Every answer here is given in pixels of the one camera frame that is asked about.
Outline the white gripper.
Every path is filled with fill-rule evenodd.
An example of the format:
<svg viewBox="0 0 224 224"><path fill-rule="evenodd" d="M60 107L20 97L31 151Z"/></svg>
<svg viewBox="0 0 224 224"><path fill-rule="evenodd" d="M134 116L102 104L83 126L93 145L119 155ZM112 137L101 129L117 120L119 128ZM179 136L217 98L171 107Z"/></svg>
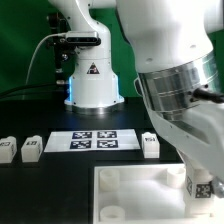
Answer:
<svg viewBox="0 0 224 224"><path fill-rule="evenodd" d="M201 102L185 110L177 121L150 109L147 112L160 137L215 176L213 193L224 198L224 104Z"/></svg>

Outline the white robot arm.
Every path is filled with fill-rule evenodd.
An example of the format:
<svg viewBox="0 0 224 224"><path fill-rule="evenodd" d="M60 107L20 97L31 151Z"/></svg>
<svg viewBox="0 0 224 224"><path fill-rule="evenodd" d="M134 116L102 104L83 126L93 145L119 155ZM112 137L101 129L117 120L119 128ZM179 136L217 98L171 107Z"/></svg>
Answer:
<svg viewBox="0 0 224 224"><path fill-rule="evenodd" d="M49 0L70 29L77 54L69 108L102 112L120 97L110 67L110 33L92 8L113 7L135 56L136 83L156 132L224 197L224 94L209 33L223 26L223 0Z"/></svg>

